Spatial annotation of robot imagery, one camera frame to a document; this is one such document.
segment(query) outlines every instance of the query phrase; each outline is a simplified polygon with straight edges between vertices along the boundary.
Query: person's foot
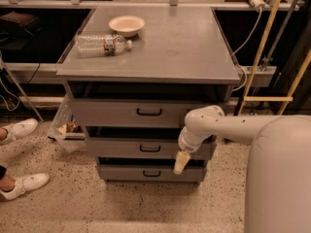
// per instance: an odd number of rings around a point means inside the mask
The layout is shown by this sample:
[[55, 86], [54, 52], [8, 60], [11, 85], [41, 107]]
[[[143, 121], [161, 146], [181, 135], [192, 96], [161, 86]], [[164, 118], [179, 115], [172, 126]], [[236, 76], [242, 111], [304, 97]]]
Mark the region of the person's foot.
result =
[[13, 200], [24, 194], [26, 191], [36, 190], [47, 184], [50, 180], [48, 174], [28, 175], [16, 178], [15, 187], [11, 191], [4, 191], [0, 189], [0, 193], [7, 200]]
[[7, 138], [0, 141], [0, 145], [7, 145], [10, 142], [23, 138], [30, 133], [32, 133], [38, 126], [38, 121], [34, 118], [20, 121], [18, 123], [13, 123], [2, 127], [7, 130]]

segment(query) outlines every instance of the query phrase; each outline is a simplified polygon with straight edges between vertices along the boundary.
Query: white cable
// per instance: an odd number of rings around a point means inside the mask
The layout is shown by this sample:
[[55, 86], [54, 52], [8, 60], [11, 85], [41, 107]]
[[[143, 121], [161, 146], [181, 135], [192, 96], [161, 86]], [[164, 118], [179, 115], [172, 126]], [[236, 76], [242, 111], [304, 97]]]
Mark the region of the white cable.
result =
[[19, 98], [18, 98], [17, 96], [15, 96], [13, 93], [11, 93], [11, 92], [7, 89], [7, 87], [4, 86], [4, 84], [2, 83], [2, 79], [1, 79], [1, 78], [0, 78], [0, 83], [1, 83], [1, 85], [4, 87], [4, 89], [5, 89], [10, 95], [14, 96], [14, 97], [18, 100], [17, 105], [16, 105], [14, 108], [10, 109], [7, 100], [6, 100], [2, 95], [0, 95], [0, 97], [3, 99], [4, 103], [6, 104], [7, 110], [8, 110], [9, 112], [12, 112], [12, 111], [14, 111], [14, 110], [17, 109], [20, 100], [19, 100]]
[[29, 34], [31, 35], [32, 37], [35, 36], [33, 33], [31, 33], [28, 29], [24, 28], [24, 30]]
[[237, 65], [239, 68], [241, 68], [243, 74], [244, 74], [244, 82], [242, 84], [240, 84], [238, 87], [234, 88], [232, 91], [236, 91], [236, 90], [239, 90], [240, 88], [244, 87], [244, 85], [246, 84], [246, 81], [247, 81], [247, 74], [246, 74], [246, 71], [244, 69], [243, 66], [240, 66], [239, 64]]
[[244, 47], [244, 45], [247, 44], [247, 42], [250, 40], [250, 38], [251, 38], [252, 34], [254, 33], [257, 25], [259, 24], [259, 20], [261, 18], [261, 13], [262, 13], [262, 7], [259, 7], [259, 17], [257, 18], [257, 21], [256, 21], [251, 33], [249, 34], [249, 36], [247, 37], [245, 42], [231, 55], [231, 57], [233, 57], [237, 52], [239, 52]]
[[[247, 37], [245, 42], [231, 55], [231, 57], [233, 57], [238, 51], [240, 51], [245, 46], [245, 44], [250, 40], [250, 38], [251, 38], [252, 34], [254, 33], [257, 25], [259, 24], [259, 20], [261, 18], [261, 13], [262, 13], [262, 7], [259, 7], [259, 17], [257, 18], [257, 21], [256, 21], [256, 23], [255, 23], [251, 33], [249, 34], [249, 36]], [[246, 74], [246, 71], [245, 71], [244, 67], [240, 66], [239, 64], [237, 64], [237, 66], [239, 68], [241, 68], [245, 78], [244, 78], [244, 82], [242, 84], [240, 84], [238, 87], [234, 88], [232, 91], [239, 90], [240, 88], [244, 87], [244, 85], [247, 82], [247, 74]]]

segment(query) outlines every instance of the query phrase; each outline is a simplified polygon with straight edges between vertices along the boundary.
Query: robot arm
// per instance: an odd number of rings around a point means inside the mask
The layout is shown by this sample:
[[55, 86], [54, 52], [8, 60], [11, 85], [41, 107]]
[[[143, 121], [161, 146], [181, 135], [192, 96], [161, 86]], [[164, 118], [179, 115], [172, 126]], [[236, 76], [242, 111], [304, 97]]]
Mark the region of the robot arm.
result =
[[179, 137], [176, 174], [210, 135], [251, 145], [245, 233], [311, 232], [311, 116], [225, 116], [217, 106], [193, 110]]
[[181, 174], [205, 139], [211, 135], [234, 142], [250, 145], [259, 131], [270, 121], [280, 116], [225, 116], [219, 106], [208, 106], [190, 111], [185, 118], [185, 127], [180, 133], [174, 167], [175, 174]]

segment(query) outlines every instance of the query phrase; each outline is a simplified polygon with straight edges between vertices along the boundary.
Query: cable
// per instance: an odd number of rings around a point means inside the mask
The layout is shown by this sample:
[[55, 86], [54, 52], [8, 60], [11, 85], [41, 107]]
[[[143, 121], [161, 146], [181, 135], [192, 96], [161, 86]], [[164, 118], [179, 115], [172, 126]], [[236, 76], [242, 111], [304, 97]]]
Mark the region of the cable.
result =
[[7, 100], [0, 94], [0, 97], [3, 99], [4, 103], [6, 104], [7, 110], [8, 110], [9, 112], [12, 112], [12, 111], [14, 111], [14, 110], [17, 109], [20, 100], [19, 100], [19, 98], [18, 98], [17, 96], [15, 96], [12, 92], [10, 92], [10, 91], [7, 89], [7, 87], [4, 86], [4, 84], [2, 83], [2, 79], [1, 79], [1, 78], [0, 78], [0, 83], [1, 83], [1, 85], [4, 87], [4, 89], [5, 89], [11, 96], [15, 97], [15, 98], [18, 100], [17, 105], [16, 105], [14, 108], [10, 109]]
[[32, 37], [34, 37], [35, 35], [32, 33], [32, 32], [30, 32], [28, 29], [26, 29], [26, 28], [24, 28], [23, 30], [25, 30], [29, 35], [31, 35]]
[[242, 84], [240, 84], [238, 87], [234, 88], [232, 91], [236, 91], [236, 90], [239, 90], [240, 88], [244, 87], [245, 83], [247, 82], [247, 74], [246, 74], [246, 71], [244, 69], [243, 66], [240, 66], [239, 64], [237, 64], [237, 66], [239, 68], [241, 68], [243, 74], [244, 74], [244, 82]]
[[39, 65], [37, 67], [37, 69], [34, 71], [34, 73], [32, 74], [31, 78], [29, 79], [29, 81], [27, 83], [30, 83], [33, 79], [33, 77], [36, 75], [36, 73], [38, 72], [39, 68], [40, 68], [40, 65], [41, 65], [41, 61], [39, 59]]
[[257, 21], [256, 21], [256, 23], [255, 23], [251, 33], [249, 34], [249, 36], [247, 37], [245, 42], [231, 55], [231, 57], [233, 57], [237, 52], [239, 52], [244, 47], [244, 45], [247, 44], [247, 42], [250, 40], [250, 38], [251, 38], [252, 34], [254, 33], [257, 25], [259, 24], [259, 20], [261, 18], [261, 14], [262, 14], [262, 7], [259, 7], [259, 17], [257, 18]]
[[[252, 31], [250, 32], [249, 36], [247, 37], [247, 39], [245, 40], [245, 42], [231, 55], [231, 57], [233, 57], [237, 52], [239, 52], [246, 44], [247, 42], [250, 40], [252, 34], [254, 33], [255, 29], [257, 28], [257, 25], [259, 24], [259, 20], [261, 18], [261, 14], [262, 14], [262, 7], [259, 7], [259, 16], [257, 18], [257, 21], [252, 29]], [[247, 74], [246, 74], [246, 71], [244, 69], [244, 67], [242, 67], [241, 65], [237, 64], [237, 66], [239, 68], [241, 68], [243, 74], [244, 74], [244, 82], [242, 84], [240, 84], [238, 87], [234, 88], [232, 91], [236, 91], [236, 90], [239, 90], [240, 88], [244, 87], [244, 85], [246, 84], [247, 82]]]

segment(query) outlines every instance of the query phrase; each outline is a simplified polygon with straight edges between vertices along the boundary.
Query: cabinet top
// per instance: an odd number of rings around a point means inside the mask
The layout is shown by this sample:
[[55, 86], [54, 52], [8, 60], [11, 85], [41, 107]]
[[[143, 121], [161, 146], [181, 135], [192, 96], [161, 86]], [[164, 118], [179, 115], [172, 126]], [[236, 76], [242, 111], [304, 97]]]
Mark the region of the cabinet top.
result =
[[120, 55], [85, 55], [73, 45], [57, 75], [127, 82], [237, 84], [239, 77], [224, 37], [208, 6], [126, 5], [95, 9], [83, 32], [115, 33], [109, 21], [137, 16], [146, 21]]

